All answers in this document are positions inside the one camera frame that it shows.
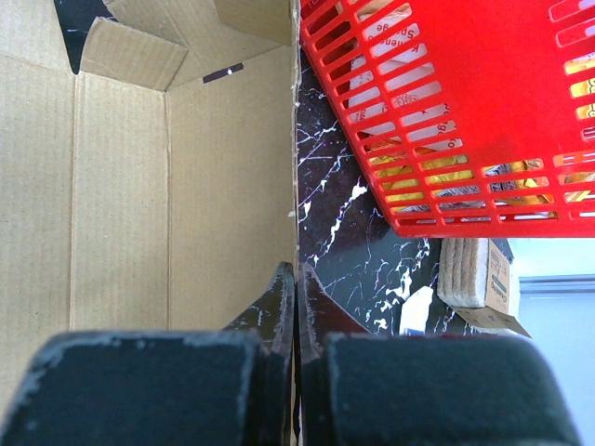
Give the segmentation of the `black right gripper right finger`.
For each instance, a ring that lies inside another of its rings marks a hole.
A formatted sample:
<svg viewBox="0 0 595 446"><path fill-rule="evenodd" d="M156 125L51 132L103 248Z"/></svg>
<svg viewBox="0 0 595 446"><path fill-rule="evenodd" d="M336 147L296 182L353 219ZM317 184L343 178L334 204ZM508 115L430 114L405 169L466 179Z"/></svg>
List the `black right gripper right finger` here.
<svg viewBox="0 0 595 446"><path fill-rule="evenodd" d="M545 359L510 336L370 334L304 264L297 380L306 445L576 445Z"/></svg>

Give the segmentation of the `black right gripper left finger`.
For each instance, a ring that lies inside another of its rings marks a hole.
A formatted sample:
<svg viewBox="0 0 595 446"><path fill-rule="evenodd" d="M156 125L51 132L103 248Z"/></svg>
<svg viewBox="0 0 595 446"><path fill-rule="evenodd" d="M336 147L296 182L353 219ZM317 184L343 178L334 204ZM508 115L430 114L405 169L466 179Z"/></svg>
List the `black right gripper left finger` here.
<svg viewBox="0 0 595 446"><path fill-rule="evenodd" d="M82 331L37 352L5 445L287 445L294 271L220 331Z"/></svg>

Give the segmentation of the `brown cardboard box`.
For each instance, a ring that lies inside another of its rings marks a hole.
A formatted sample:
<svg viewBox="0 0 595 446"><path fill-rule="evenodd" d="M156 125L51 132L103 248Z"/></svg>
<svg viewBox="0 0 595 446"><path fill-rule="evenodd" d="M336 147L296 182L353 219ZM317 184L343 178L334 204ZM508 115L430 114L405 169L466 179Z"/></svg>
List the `brown cardboard box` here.
<svg viewBox="0 0 595 446"><path fill-rule="evenodd" d="M297 6L1 5L1 403L53 335L219 329L297 255Z"/></svg>

